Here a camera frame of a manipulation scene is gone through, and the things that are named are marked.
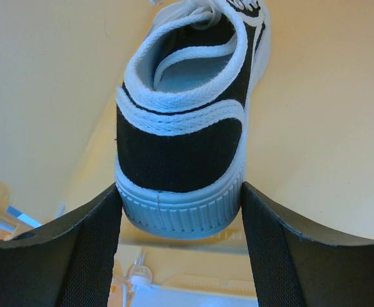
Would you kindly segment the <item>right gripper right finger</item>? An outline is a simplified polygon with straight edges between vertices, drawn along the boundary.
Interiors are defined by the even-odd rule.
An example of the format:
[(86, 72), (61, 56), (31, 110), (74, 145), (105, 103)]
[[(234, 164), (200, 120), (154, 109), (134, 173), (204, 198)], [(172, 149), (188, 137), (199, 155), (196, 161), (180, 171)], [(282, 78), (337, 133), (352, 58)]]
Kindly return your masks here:
[(241, 204), (259, 306), (374, 306), (374, 240), (312, 221), (247, 182)]

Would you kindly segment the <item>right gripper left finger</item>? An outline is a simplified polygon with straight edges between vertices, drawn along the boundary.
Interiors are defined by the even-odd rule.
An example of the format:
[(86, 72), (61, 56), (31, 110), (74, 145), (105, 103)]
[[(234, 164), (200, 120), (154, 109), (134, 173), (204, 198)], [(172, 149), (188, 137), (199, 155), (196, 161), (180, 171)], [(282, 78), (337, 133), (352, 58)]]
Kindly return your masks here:
[(107, 306), (121, 217), (111, 185), (41, 227), (0, 240), (0, 306)]

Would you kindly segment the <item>black white sneaker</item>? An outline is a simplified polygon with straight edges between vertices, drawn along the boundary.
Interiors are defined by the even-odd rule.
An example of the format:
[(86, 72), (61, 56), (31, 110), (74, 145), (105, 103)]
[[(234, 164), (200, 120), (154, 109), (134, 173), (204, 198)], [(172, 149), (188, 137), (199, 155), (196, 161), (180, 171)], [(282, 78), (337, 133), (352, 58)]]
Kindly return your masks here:
[(115, 180), (135, 227), (192, 240), (235, 219), (270, 45), (263, 1), (178, 1), (156, 14), (116, 90)]

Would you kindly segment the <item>yellow shoe cabinet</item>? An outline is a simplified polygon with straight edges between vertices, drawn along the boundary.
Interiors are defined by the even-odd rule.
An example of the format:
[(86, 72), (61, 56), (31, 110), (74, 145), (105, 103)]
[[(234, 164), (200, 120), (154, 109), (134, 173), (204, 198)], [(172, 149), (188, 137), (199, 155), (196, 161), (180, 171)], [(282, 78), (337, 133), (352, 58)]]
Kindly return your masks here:
[[(251, 94), (243, 183), (312, 221), (374, 240), (374, 1), (263, 2), (270, 56)], [(0, 1), (6, 240), (116, 186), (116, 90), (169, 4)], [(122, 201), (107, 306), (189, 306), (191, 295), (201, 306), (259, 306), (241, 190), (235, 219), (205, 239), (138, 230)]]

